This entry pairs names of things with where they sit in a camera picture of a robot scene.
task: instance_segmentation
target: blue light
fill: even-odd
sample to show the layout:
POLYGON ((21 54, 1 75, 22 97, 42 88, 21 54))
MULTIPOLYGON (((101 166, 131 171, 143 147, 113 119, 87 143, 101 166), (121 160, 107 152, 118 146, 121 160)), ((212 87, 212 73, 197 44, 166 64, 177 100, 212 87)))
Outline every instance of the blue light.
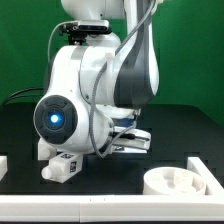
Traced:
POLYGON ((58 123, 60 120, 61 120, 60 116, 58 116, 56 114, 51 116, 51 122, 54 124, 58 123))

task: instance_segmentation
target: white frame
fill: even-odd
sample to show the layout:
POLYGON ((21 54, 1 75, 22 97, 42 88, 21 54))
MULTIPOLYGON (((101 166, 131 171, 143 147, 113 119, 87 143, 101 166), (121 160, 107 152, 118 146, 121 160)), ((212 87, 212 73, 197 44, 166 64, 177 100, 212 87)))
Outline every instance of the white frame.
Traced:
POLYGON ((224 189, 197 157, 187 169, 205 178, 197 196, 0 196, 0 221, 224 221, 224 189))

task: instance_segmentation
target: green wall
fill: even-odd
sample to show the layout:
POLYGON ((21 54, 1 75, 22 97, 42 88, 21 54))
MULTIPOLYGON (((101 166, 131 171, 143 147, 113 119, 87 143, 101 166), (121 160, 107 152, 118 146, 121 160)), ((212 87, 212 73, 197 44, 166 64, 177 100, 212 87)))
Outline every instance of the green wall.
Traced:
MULTIPOLYGON (((160 5, 153 17, 160 88, 152 103, 193 105, 224 127, 223 10, 224 0, 160 5)), ((42 86, 50 33, 69 19, 60 0, 0 0, 0 102, 17 90, 42 86)), ((116 31, 124 27, 112 25, 116 31)), ((63 44, 55 37, 53 52, 63 44)))

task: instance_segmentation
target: label sticker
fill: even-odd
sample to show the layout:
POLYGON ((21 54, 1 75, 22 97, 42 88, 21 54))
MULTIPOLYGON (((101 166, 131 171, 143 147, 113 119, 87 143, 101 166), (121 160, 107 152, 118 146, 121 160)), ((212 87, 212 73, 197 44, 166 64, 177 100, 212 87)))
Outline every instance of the label sticker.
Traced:
POLYGON ((76 171, 76 164, 77 162, 71 162, 70 173, 74 173, 76 171))
POLYGON ((61 156, 61 158, 64 158, 64 159, 70 159, 72 158, 74 155, 71 155, 71 154, 64 154, 63 156, 61 156))

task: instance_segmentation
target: white round object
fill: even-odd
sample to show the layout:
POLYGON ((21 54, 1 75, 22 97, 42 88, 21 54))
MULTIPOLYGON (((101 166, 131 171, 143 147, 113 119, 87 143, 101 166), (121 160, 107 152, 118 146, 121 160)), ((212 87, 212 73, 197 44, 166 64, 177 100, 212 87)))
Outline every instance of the white round object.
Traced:
POLYGON ((64 10, 76 20, 124 19, 122 0, 61 0, 64 10))
POLYGON ((144 195, 204 195, 205 180, 198 174, 176 167, 159 167, 144 175, 144 195))
POLYGON ((50 159, 51 157, 54 156, 54 154, 55 154, 55 150, 47 146, 42 147, 39 150, 39 155, 43 159, 50 159))

